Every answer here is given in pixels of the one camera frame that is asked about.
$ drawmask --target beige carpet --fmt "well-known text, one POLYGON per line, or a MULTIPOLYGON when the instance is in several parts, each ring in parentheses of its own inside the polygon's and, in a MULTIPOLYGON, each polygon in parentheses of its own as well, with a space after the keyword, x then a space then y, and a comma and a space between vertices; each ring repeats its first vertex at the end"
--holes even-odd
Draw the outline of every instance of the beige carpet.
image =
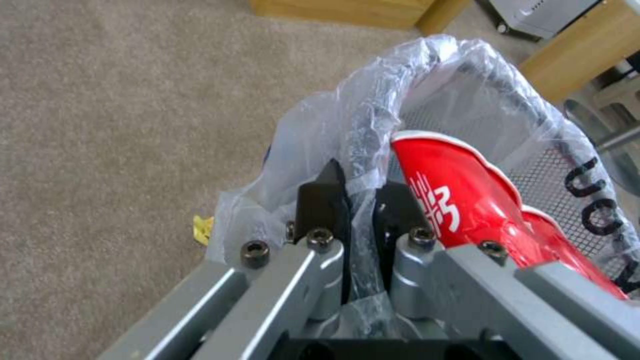
MULTIPOLYGON (((519 61, 474 5, 450 33, 519 61)), ((95 357, 198 264, 278 118, 417 37, 247 0, 0 1, 0 357, 95 357)))

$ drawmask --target yellow paper scrap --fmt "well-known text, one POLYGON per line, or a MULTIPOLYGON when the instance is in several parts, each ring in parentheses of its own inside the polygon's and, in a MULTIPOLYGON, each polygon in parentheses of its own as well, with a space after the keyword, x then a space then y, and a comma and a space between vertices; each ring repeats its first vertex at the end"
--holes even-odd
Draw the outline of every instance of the yellow paper scrap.
POLYGON ((209 245, 211 237, 211 229, 213 229, 213 217, 203 219, 198 215, 193 217, 193 238, 202 245, 209 245))

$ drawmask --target wooden table leg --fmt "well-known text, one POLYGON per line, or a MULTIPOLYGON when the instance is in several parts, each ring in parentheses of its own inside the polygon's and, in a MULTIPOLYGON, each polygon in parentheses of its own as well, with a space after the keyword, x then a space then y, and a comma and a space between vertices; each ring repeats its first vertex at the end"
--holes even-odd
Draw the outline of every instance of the wooden table leg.
POLYGON ((469 2, 470 0, 435 0, 415 27, 425 35, 439 34, 469 2))
POLYGON ((542 97, 557 102, 638 49, 640 15, 624 0, 605 0, 519 67, 542 97))

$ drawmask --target plastic bag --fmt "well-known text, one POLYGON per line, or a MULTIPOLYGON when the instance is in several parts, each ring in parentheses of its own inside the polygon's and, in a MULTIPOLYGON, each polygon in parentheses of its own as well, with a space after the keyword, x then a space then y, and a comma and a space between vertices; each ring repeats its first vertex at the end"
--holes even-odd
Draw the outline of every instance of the plastic bag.
POLYGON ((261 175, 221 194, 207 258, 238 266, 248 239, 279 249, 286 222, 295 218, 298 186, 335 158, 353 205, 351 294, 358 300, 345 313, 361 317, 356 324, 375 323, 376 334, 397 334, 393 309, 381 300, 386 294, 371 218, 375 189, 387 177, 402 180, 389 147, 391 134, 402 128, 439 131, 473 145, 507 174, 526 203, 555 217, 585 255, 600 266, 613 261, 605 269, 609 275, 640 259, 637 235, 584 134, 487 43, 446 35, 399 45, 336 91, 314 94, 288 111, 261 175))

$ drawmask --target red packaging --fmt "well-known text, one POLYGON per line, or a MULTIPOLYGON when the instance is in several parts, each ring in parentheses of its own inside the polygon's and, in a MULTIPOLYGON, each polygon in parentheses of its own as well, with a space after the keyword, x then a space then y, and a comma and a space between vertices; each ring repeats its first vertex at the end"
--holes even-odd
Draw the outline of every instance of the red packaging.
POLYGON ((471 145, 430 131, 392 139, 407 184, 445 247, 497 241, 520 267, 560 261, 619 299, 627 296, 471 145))

